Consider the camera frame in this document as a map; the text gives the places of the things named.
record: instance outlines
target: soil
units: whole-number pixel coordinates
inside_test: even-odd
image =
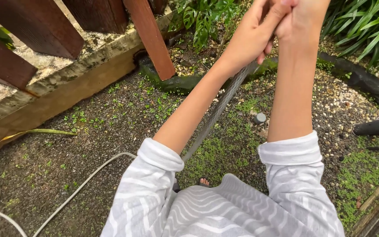
[[[182,54],[175,51],[173,56],[182,60]],[[210,63],[210,52],[200,55]],[[181,188],[194,185],[201,176],[217,186],[230,172],[267,193],[265,167],[256,148],[266,141],[268,120],[255,125],[253,116],[263,112],[270,117],[275,78],[262,76],[241,86],[211,134],[177,174]],[[223,92],[218,93],[207,116]],[[183,99],[160,92],[133,73],[40,127],[76,131],[77,136],[27,134],[5,145],[0,149],[0,211],[31,236],[106,160],[124,151],[136,154],[144,138],[152,137]],[[379,153],[364,149],[379,146],[379,137],[357,138],[350,126],[378,117],[374,104],[317,69],[312,119],[325,164],[322,185],[346,230],[357,221],[357,197],[364,202],[379,185]],[[121,176],[131,162],[132,158],[122,156],[102,169],[40,236],[99,236]],[[5,236],[20,235],[0,218],[0,237]]]

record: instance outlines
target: red-brown wooden post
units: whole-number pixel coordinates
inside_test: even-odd
[[[54,0],[0,0],[0,24],[39,53],[75,59],[84,44]]]
[[[149,0],[149,3],[152,7],[153,14],[163,15],[168,0]]]
[[[123,34],[128,16],[121,0],[62,0],[83,30]]]
[[[37,69],[0,42],[0,84],[24,89]]]
[[[157,27],[155,17],[150,10],[149,3],[147,0],[123,1],[160,79],[164,81],[171,78],[175,74],[175,67]]]

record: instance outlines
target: person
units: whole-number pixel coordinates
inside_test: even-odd
[[[329,0],[254,0],[228,47],[182,104],[146,138],[124,172],[102,237],[344,236],[325,188],[311,120],[320,30]],[[178,193],[179,154],[223,83],[257,58],[276,35],[279,62],[267,142],[258,147],[269,195],[231,174]]]

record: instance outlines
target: gray striped shirt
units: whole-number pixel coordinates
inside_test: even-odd
[[[317,133],[264,143],[269,196],[227,174],[214,188],[172,191],[184,168],[177,153],[151,138],[125,171],[102,237],[344,236],[320,184],[324,165]]]

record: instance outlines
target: hand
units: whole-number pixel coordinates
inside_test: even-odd
[[[268,0],[255,0],[243,16],[217,64],[221,65],[221,68],[229,69],[229,76],[239,72],[257,57],[258,63],[261,64],[266,54],[271,51],[271,36],[276,26],[291,12],[294,1],[282,0],[269,8]]]
[[[270,7],[280,0],[269,0]],[[318,40],[330,0],[295,0],[295,7],[276,29],[279,42],[288,41],[296,33],[303,38]]]

